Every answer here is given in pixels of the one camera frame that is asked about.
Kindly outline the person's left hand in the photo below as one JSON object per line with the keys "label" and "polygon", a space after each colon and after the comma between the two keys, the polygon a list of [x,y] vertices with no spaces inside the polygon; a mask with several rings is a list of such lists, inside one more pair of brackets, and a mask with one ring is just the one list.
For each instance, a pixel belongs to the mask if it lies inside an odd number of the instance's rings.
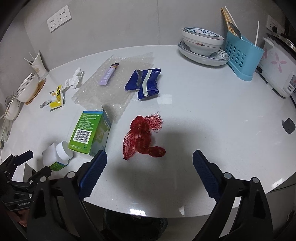
{"label": "person's left hand", "polygon": [[14,221],[22,225],[23,227],[27,227],[28,225],[28,217],[29,217],[29,209],[18,211],[17,213],[8,211],[7,214],[12,218]]}

